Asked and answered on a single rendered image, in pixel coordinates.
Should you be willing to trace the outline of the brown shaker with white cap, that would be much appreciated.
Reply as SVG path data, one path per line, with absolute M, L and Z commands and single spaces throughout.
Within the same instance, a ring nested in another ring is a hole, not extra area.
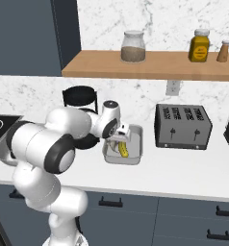
M 218 62 L 227 62 L 228 51 L 229 51 L 229 40 L 224 40 L 222 42 L 222 45 L 221 45 L 221 48 L 219 50 L 216 60 Z

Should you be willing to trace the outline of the yellow jar with white lid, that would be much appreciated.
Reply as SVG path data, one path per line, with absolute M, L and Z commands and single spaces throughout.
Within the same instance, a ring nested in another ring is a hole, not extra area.
M 196 29 L 191 39 L 189 60 L 191 62 L 205 62 L 209 52 L 209 34 L 207 29 Z

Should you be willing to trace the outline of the black hob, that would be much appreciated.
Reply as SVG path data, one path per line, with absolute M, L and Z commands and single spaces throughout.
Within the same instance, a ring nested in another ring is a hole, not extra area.
M 22 115 L 0 114 L 0 140 L 6 134 L 8 129 L 21 118 Z

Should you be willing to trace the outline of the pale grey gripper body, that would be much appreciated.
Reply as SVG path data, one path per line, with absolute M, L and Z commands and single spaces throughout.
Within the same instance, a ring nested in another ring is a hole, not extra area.
M 117 141 L 117 142 L 129 142 L 130 136 L 129 135 L 112 135 L 108 138 L 109 141 Z

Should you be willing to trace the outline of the white wall outlet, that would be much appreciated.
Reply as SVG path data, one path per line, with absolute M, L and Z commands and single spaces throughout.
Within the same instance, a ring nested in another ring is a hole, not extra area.
M 178 96 L 180 91 L 180 81 L 168 80 L 166 83 L 165 94 L 167 96 Z

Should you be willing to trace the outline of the glass jar with brown contents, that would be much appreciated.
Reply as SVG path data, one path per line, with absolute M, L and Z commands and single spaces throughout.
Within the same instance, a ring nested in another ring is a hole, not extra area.
M 124 32 L 120 58 L 124 62 L 138 63 L 145 61 L 145 44 L 142 31 Z

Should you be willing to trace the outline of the dark blue wall cupboard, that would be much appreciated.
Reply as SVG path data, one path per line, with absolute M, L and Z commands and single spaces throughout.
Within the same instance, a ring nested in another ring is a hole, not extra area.
M 80 51 L 77 0 L 0 0 L 0 75 L 58 77 Z

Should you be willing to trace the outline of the black and grey toaster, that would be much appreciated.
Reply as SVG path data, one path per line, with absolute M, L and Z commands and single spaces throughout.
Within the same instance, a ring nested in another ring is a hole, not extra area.
M 157 147 L 206 150 L 212 128 L 203 106 L 156 105 L 154 133 Z

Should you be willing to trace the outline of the wooden wall shelf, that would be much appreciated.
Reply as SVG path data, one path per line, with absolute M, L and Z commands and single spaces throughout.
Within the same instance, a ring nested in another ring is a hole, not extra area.
M 206 62 L 190 62 L 187 52 L 147 51 L 142 63 L 120 60 L 119 51 L 81 51 L 62 71 L 64 77 L 229 82 L 227 62 L 211 52 Z

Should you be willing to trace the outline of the dark blue cupboard door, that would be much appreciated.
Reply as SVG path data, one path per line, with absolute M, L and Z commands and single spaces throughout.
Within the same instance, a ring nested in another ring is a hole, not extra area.
M 42 246 L 50 235 L 48 214 L 30 209 L 11 198 L 12 185 L 0 184 L 0 222 L 12 246 Z

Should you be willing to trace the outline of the grey tupperware tray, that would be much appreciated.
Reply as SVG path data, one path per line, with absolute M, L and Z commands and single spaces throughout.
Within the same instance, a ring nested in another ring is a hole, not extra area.
M 126 165 L 136 165 L 140 163 L 142 156 L 143 128 L 140 125 L 131 125 L 129 130 L 131 138 L 129 142 L 125 142 L 129 157 L 123 158 L 120 155 L 118 151 L 119 142 L 106 140 L 103 146 L 103 156 L 106 162 Z

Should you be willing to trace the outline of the yellow banana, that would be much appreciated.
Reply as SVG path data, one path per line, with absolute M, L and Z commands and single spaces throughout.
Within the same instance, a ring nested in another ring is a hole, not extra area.
M 129 153 L 128 153 L 128 150 L 126 148 L 126 143 L 125 142 L 119 142 L 118 143 L 118 151 L 119 151 L 120 155 L 123 158 L 128 158 L 129 157 Z

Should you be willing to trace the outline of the dark blue wide drawer front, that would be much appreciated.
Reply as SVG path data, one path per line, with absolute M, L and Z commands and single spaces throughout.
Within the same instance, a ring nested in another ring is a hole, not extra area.
M 80 228 L 89 246 L 152 246 L 158 198 L 87 192 L 89 205 Z M 123 208 L 100 207 L 98 201 L 121 198 Z

